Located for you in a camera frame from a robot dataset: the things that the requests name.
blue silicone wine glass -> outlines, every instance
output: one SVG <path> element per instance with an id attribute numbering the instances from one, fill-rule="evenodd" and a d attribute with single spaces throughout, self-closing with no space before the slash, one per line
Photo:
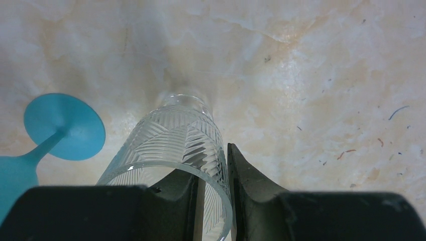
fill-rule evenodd
<path id="1" fill-rule="evenodd" d="M 38 146 L 22 156 L 0 156 L 0 223 L 24 192 L 39 184 L 36 168 L 47 153 L 80 161 L 96 155 L 105 142 L 105 128 L 97 113 L 67 94 L 35 98 L 25 110 L 24 126 Z"/>

wine glass base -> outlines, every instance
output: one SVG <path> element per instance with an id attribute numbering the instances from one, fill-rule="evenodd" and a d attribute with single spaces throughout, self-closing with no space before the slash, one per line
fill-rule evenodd
<path id="1" fill-rule="evenodd" d="M 35 98 L 25 109 L 24 125 L 37 145 L 58 131 L 65 132 L 65 137 L 49 152 L 65 160 L 91 158 L 105 143 L 105 128 L 97 113 L 67 94 L 51 93 Z"/>

clear glass tumbler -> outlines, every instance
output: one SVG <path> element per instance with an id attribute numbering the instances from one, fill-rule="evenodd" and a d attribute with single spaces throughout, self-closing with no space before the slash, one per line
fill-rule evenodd
<path id="1" fill-rule="evenodd" d="M 174 169 L 206 182 L 203 240 L 224 240 L 232 207 L 222 137 L 206 104 L 178 94 L 141 119 L 98 185 L 151 186 Z"/>

white marble countertop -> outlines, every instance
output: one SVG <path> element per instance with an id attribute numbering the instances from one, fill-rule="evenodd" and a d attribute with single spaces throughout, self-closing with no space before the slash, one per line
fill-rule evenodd
<path id="1" fill-rule="evenodd" d="M 34 148 L 33 98 L 71 94 L 105 146 L 45 157 L 40 183 L 94 184 L 159 93 L 188 85 L 283 187 L 397 192 L 426 220 L 425 1 L 163 2 L 1 1 L 1 155 Z"/>

wine glass stem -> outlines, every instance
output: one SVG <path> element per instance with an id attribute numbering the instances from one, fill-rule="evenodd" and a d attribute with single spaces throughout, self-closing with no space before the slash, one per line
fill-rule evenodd
<path id="1" fill-rule="evenodd" d="M 65 137 L 65 135 L 66 132 L 58 130 L 32 151 L 26 153 L 25 156 L 37 161 L 36 164 L 38 164 L 38 162 Z"/>

